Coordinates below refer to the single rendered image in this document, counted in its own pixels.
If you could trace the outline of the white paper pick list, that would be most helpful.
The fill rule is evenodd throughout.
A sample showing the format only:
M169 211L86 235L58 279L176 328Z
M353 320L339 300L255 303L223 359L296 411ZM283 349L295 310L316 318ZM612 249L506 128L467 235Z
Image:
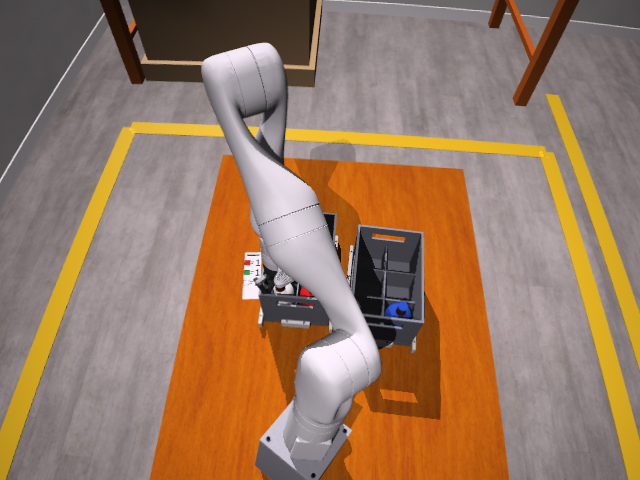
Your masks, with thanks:
M259 299L255 277L261 277L261 252L245 253L243 297L242 299Z

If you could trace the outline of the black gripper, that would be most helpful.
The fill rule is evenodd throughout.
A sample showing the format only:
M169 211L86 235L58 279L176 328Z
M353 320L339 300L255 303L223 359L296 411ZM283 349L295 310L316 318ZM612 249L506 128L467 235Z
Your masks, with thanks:
M264 266L263 276L260 278L255 277L253 281L259 287L263 294L274 294L274 277L277 274L277 271L273 271ZM273 275L273 276L272 276ZM267 279L267 280L266 280ZM272 281L273 280L273 281ZM270 291L270 292L269 292Z

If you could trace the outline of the red bottle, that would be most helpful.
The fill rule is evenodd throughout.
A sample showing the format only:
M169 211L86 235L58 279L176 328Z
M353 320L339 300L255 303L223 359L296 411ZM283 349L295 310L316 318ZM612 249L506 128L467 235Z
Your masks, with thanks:
M308 290L306 290L304 287L302 287L301 291L300 291L300 296L303 297L314 297ZM303 306L313 306L313 304L304 304L304 303L300 303L300 305Z

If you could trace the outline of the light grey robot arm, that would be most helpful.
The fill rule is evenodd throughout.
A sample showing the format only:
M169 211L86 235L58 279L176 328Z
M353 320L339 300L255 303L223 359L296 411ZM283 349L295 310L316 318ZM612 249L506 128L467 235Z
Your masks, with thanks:
M380 377L381 356L317 195L283 165L288 83L277 50L259 43L220 53L204 60L201 73L251 204L250 222L259 236L264 266L278 271L277 288L296 281L308 290L333 327L334 332L299 355L296 395L283 435L290 458L322 461L351 410L353 396ZM242 119L260 113L254 137Z

